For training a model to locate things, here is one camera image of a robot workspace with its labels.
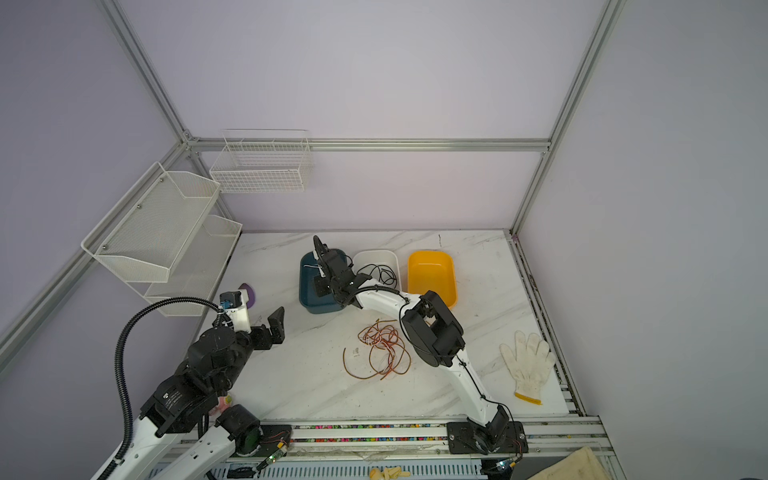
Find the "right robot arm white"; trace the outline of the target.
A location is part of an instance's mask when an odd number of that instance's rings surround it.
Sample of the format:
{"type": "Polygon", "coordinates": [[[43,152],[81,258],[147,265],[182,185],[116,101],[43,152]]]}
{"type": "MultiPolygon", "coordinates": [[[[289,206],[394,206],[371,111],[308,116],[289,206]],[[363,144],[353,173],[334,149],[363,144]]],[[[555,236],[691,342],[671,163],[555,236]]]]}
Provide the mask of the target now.
{"type": "Polygon", "coordinates": [[[330,295],[342,307],[371,310],[396,320],[414,352],[444,373],[464,407],[467,419],[446,424],[452,454],[501,455],[520,458],[529,452],[527,435],[509,408],[487,394],[471,365],[464,330],[434,291],[410,294],[385,286],[365,273],[356,273],[347,258],[313,237],[320,275],[315,290],[330,295]]]}

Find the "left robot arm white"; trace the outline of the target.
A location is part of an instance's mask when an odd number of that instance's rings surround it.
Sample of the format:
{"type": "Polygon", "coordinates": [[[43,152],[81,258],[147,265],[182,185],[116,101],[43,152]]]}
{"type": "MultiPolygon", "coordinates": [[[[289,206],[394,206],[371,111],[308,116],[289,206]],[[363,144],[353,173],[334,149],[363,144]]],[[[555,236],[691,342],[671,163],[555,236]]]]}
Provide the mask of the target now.
{"type": "Polygon", "coordinates": [[[112,457],[95,473],[97,479],[144,479],[177,446],[196,431],[197,441],[159,473],[161,479],[210,479],[213,468],[233,455],[255,456],[260,474],[288,452],[292,428],[264,426],[242,405],[213,411],[234,386],[251,355],[285,340],[284,308],[266,323],[254,326],[242,291],[221,295],[219,303],[191,297],[189,303],[214,311],[211,328],[193,342],[175,373],[161,382],[141,406],[133,410],[128,394],[124,356],[128,336],[154,310],[179,303],[173,297],[156,302],[134,315],[118,338],[114,370],[123,414],[123,438],[112,457]]]}

